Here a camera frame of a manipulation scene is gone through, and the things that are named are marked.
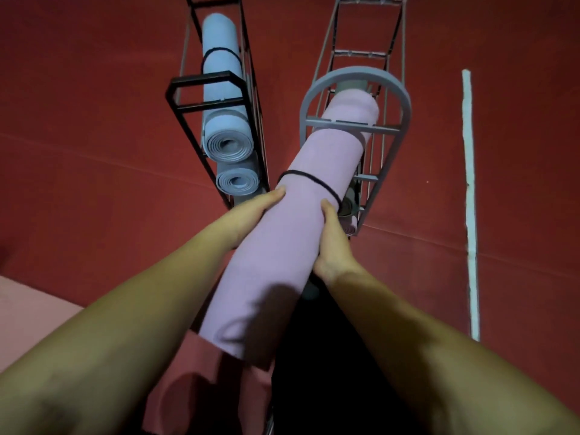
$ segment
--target person's left hand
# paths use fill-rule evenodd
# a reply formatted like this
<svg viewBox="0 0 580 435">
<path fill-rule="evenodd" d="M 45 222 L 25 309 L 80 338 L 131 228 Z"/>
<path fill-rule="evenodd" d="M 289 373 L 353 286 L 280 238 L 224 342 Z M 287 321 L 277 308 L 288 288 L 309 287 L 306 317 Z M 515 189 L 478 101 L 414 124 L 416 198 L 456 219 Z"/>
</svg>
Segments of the person's left hand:
<svg viewBox="0 0 580 435">
<path fill-rule="evenodd" d="M 258 195 L 229 210 L 210 226 L 225 234 L 231 242 L 231 248 L 236 248 L 256 227 L 264 212 L 278 203 L 285 194 L 286 189 L 282 186 L 267 194 Z"/>
</svg>

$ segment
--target black metal rack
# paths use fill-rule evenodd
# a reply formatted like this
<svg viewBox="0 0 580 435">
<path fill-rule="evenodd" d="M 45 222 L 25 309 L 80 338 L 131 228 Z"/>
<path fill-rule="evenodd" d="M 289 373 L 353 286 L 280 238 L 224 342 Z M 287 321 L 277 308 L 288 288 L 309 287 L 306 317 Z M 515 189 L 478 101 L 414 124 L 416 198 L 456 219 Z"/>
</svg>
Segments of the black metal rack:
<svg viewBox="0 0 580 435">
<path fill-rule="evenodd" d="M 178 120 L 179 125 L 181 125 L 185 135 L 192 144 L 195 153 L 197 154 L 199 161 L 203 165 L 205 171 L 209 175 L 209 178 L 214 183 L 217 191 L 219 192 L 221 199 L 228 209 L 233 207 L 233 198 L 224 192 L 222 192 L 216 185 L 216 176 L 212 167 L 208 162 L 208 156 L 204 152 L 203 147 L 198 142 L 197 138 L 193 134 L 192 129 L 185 119 L 185 114 L 204 111 L 209 109 L 227 108 L 243 105 L 246 109 L 248 115 L 248 123 L 250 124 L 250 130 L 252 132 L 252 138 L 254 142 L 254 149 L 257 152 L 258 163 L 259 163 L 259 173 L 260 173 L 260 185 L 266 191 L 270 190 L 268 168 L 266 165 L 266 151 L 264 145 L 264 131 L 262 126 L 262 106 L 260 104 L 260 98 L 257 92 L 256 86 L 256 73 L 253 67 L 252 54 L 250 51 L 250 42 L 248 40 L 248 30 L 246 28 L 245 16 L 243 14 L 242 0 L 207 0 L 194 2 L 192 0 L 186 0 L 187 6 L 190 10 L 190 15 L 197 31 L 199 37 L 199 43 L 202 42 L 202 32 L 201 25 L 199 23 L 199 18 L 197 15 L 198 9 L 221 7 L 228 5 L 238 5 L 240 8 L 240 25 L 241 25 L 241 61 L 242 61 L 242 73 L 243 79 L 236 76 L 230 71 L 217 72 L 217 73 L 200 73 L 198 75 L 187 75 L 179 76 L 173 78 L 167 91 L 165 93 L 165 99 L 167 100 L 173 114 Z M 185 87 L 194 87 L 200 85 L 206 85 L 217 82 L 230 82 L 236 87 L 238 87 L 242 96 L 237 98 L 218 100 L 218 101 L 207 101 L 197 104 L 178 104 L 176 99 L 176 92 L 178 89 Z"/>
</svg>

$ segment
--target person's right hand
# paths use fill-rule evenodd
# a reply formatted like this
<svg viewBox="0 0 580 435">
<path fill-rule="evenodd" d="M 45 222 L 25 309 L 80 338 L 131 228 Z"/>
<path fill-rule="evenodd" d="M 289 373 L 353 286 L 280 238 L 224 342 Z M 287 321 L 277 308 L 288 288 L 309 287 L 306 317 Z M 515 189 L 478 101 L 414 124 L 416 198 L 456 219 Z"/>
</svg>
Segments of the person's right hand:
<svg viewBox="0 0 580 435">
<path fill-rule="evenodd" d="M 314 263 L 314 273 L 328 287 L 339 276 L 364 269 L 354 259 L 349 239 L 338 220 L 337 210 L 326 199 L 322 200 L 321 206 L 324 214 L 324 229 L 320 237 L 320 254 Z"/>
</svg>

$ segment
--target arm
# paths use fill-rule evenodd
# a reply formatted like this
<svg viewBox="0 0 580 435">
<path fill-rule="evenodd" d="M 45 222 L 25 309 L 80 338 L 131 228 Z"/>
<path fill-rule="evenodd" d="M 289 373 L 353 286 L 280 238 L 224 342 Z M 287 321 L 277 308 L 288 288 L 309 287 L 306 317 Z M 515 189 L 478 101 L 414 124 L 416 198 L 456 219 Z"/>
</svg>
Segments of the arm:
<svg viewBox="0 0 580 435">
<path fill-rule="evenodd" d="M 530 378 L 412 307 L 357 263 L 332 205 L 315 273 L 381 370 L 433 434 L 578 434 L 576 416 Z"/>
<path fill-rule="evenodd" d="M 178 350 L 225 254 L 279 201 L 256 197 L 57 328 L 0 375 L 0 433 L 110 434 Z"/>
</svg>

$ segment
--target forearm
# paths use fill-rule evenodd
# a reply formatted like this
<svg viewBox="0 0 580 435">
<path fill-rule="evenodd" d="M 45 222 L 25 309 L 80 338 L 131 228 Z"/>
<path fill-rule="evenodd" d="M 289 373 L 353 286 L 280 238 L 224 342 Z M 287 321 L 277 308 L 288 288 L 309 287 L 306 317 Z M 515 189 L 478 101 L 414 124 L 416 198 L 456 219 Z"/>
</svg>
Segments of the forearm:
<svg viewBox="0 0 580 435">
<path fill-rule="evenodd" d="M 53 412 L 57 433 L 112 432 L 172 359 L 229 247 L 210 226 L 63 324 L 0 376 L 0 427 L 44 433 L 34 424 Z"/>
<path fill-rule="evenodd" d="M 525 375 L 396 297 L 364 270 L 342 275 L 329 290 L 397 393 L 432 433 L 578 430 L 575 416 Z"/>
</svg>

